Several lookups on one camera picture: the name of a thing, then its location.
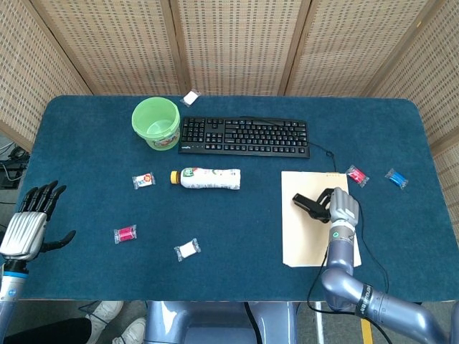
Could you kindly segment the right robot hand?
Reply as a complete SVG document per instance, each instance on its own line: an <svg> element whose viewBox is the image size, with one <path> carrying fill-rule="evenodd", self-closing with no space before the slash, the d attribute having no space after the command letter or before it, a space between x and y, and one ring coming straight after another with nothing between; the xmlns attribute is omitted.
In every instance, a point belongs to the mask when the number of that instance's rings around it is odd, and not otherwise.
<svg viewBox="0 0 459 344"><path fill-rule="evenodd" d="M326 188L317 198L319 220L323 223L344 220L356 227L359 223L359 203L343 189Z"/></svg>

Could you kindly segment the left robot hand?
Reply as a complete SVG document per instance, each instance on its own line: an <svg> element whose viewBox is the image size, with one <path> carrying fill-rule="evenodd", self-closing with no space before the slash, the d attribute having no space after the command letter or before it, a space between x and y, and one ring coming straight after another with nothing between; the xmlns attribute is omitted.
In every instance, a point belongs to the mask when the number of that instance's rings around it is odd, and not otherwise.
<svg viewBox="0 0 459 344"><path fill-rule="evenodd" d="M66 185L59 186L57 181L53 181L26 192L19 210L11 218L1 240L3 258L30 262L40 253L61 249L73 240L75 230L59 241L44 240L57 201L66 188Z"/></svg>

